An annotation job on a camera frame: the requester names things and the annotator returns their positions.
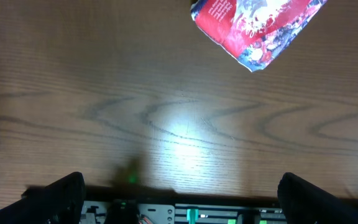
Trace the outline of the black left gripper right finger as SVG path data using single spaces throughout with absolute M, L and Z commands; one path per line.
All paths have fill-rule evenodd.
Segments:
M 277 197 L 288 223 L 358 223 L 358 209 L 291 173 L 284 173 Z

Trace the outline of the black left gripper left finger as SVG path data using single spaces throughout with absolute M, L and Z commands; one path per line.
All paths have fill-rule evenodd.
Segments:
M 79 224 L 85 196 L 83 175 L 73 172 L 46 187 L 27 189 L 19 201 L 0 209 L 0 224 Z

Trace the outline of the red purple snack bag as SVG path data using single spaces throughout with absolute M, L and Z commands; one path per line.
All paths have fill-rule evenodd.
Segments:
M 197 0 L 197 27 L 250 72 L 265 69 L 326 0 Z

